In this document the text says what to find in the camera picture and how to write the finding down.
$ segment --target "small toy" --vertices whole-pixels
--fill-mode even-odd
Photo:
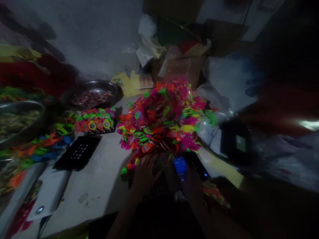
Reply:
[[[114,107],[84,110],[77,116],[74,130],[86,135],[115,132],[114,113]]]
[[[156,149],[173,155],[197,152],[200,146],[196,131],[202,116],[208,116],[211,124],[215,124],[215,119],[206,101],[195,95],[190,87],[185,79],[157,82],[156,88],[136,102],[128,103],[128,113],[120,116],[117,130],[122,135],[121,147],[137,149],[137,157]],[[126,168],[127,172],[134,170],[134,160],[135,157]]]

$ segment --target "white table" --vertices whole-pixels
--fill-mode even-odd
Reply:
[[[121,100],[115,107],[122,107],[122,114],[128,112],[126,104],[135,102],[139,96]],[[132,158],[131,150],[121,149],[118,133],[102,135],[89,163],[80,172],[72,172],[64,192],[64,201],[59,205],[48,221],[42,237],[59,233],[119,211],[128,193],[128,184],[120,179],[121,169]],[[209,161],[201,160],[211,176],[220,174],[210,166]],[[87,194],[87,198],[79,203],[78,199]],[[25,231],[15,234],[12,238],[36,238],[40,220],[36,220]]]

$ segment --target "hand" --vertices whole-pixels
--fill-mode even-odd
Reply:
[[[157,157],[158,154],[148,154],[140,158],[137,162],[131,190],[141,197],[146,191],[151,189],[162,172],[162,170],[160,170],[155,176],[152,175],[154,162]]]
[[[195,169],[187,164],[187,178],[181,183],[184,195],[192,205],[203,204],[202,180]]]

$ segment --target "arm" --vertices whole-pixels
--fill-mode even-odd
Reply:
[[[132,187],[129,195],[117,215],[106,239],[125,238],[133,215],[145,192],[151,189],[162,171],[152,176],[153,165],[158,155],[146,155],[142,157],[136,166]]]
[[[219,208],[215,208],[212,217],[210,216],[203,203],[201,179],[194,169],[188,167],[187,179],[182,183],[182,189],[206,238],[252,238]]]

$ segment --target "metal bowl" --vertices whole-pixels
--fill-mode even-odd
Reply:
[[[90,107],[81,107],[78,105],[74,105],[72,103],[72,100],[78,97],[83,92],[88,91],[106,91],[110,93],[112,96],[108,98],[103,103],[99,103],[94,106]],[[115,105],[115,103],[119,100],[119,88],[116,84],[109,82],[109,81],[89,81],[89,82],[83,82],[78,83],[71,87],[70,89],[66,90],[60,97],[61,103],[71,109],[76,110],[86,110],[86,109],[92,109],[92,108],[109,108]]]
[[[19,133],[0,141],[0,150],[18,146],[21,143],[27,143],[37,137],[41,130],[45,127],[47,119],[46,108],[37,101],[19,101],[13,103],[0,104],[0,115],[3,113],[23,113],[28,111],[39,111],[39,117],[27,128]]]

